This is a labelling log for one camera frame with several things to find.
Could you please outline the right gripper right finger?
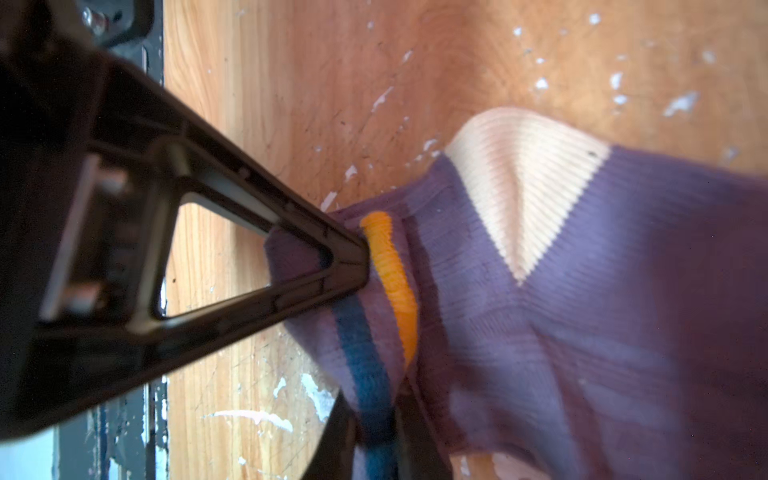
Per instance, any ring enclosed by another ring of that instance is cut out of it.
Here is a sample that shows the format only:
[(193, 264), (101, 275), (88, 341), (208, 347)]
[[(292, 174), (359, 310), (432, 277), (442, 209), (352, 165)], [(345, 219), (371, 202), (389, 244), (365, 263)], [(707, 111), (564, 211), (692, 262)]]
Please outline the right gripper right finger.
[(395, 399), (395, 429), (398, 479), (453, 478), (409, 383), (401, 384)]

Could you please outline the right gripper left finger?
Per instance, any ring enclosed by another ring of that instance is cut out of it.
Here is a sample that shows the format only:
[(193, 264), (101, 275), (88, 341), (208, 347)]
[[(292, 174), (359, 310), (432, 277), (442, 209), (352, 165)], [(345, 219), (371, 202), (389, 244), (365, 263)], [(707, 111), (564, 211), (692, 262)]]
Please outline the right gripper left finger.
[(352, 478), (357, 419), (339, 392), (312, 459), (302, 480), (350, 480)]

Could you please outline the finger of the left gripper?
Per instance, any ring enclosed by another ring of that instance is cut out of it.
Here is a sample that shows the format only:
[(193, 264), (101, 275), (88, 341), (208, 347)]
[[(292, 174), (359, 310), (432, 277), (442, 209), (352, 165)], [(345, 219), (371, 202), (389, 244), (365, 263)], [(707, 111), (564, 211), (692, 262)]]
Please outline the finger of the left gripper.
[[(100, 262), (136, 202), (131, 286)], [(160, 293), (180, 208), (198, 203), (319, 263), (175, 316)], [(251, 334), (357, 291), (367, 243), (135, 65), (72, 1), (1, 5), (1, 437), (32, 435)]]

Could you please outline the purple sock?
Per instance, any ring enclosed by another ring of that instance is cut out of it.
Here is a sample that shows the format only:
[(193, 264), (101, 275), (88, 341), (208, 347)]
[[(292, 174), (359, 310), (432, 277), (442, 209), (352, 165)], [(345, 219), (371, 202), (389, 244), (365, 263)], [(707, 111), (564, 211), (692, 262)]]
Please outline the purple sock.
[(286, 322), (397, 475), (413, 389), (442, 457), (561, 479), (767, 475), (767, 182), (534, 112), (471, 118), (414, 183), (334, 213), (357, 293)]

